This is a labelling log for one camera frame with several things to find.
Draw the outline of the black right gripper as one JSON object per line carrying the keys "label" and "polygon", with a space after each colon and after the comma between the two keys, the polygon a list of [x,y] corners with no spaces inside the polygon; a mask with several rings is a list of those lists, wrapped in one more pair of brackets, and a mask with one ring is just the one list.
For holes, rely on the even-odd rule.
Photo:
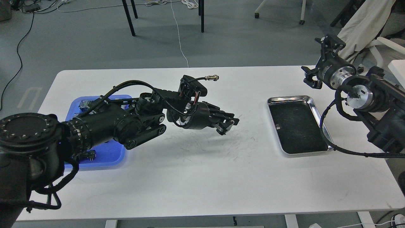
{"label": "black right gripper", "polygon": [[326,84],[330,89],[336,90],[346,78],[356,74],[355,67],[337,55],[346,47],[346,43],[332,34],[315,38],[315,41],[321,45],[321,56],[316,68],[301,66],[305,72],[303,82],[312,89],[321,89],[322,85]]}

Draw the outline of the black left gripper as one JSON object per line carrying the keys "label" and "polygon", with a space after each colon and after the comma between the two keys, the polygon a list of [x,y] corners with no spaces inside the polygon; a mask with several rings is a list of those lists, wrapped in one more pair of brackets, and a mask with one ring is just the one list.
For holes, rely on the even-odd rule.
{"label": "black left gripper", "polygon": [[220,110],[218,106],[208,102],[198,102],[194,115],[181,117],[179,125],[184,129],[201,130],[206,127],[216,128],[217,133],[225,135],[234,124],[239,124],[239,119],[234,113]]}

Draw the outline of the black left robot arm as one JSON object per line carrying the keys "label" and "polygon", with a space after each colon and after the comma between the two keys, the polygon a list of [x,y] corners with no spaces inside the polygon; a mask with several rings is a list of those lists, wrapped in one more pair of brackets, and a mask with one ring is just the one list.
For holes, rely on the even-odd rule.
{"label": "black left robot arm", "polygon": [[184,78],[178,91],[139,80],[113,87],[69,121],[54,114],[20,113],[1,120],[1,227],[23,209],[56,210],[57,192],[79,170],[78,158],[114,140],[131,150],[166,131],[167,120],[184,129],[215,128],[226,134],[239,123],[233,113],[198,101],[207,95],[199,79]]}

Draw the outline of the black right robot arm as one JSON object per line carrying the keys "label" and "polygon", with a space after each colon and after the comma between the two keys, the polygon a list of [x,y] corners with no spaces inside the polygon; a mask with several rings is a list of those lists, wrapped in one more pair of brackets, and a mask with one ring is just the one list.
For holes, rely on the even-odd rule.
{"label": "black right robot arm", "polygon": [[[335,91],[334,100],[323,111],[319,129],[322,139],[333,150],[349,155],[373,158],[404,158],[404,90],[384,79],[384,70],[373,66],[366,75],[341,58],[338,52],[346,44],[336,35],[315,38],[320,44],[320,59],[314,69],[302,66],[304,82],[314,89],[327,85]],[[335,145],[323,133],[323,124],[332,106],[350,121],[362,122],[369,133],[368,142],[380,153],[358,153]]]}

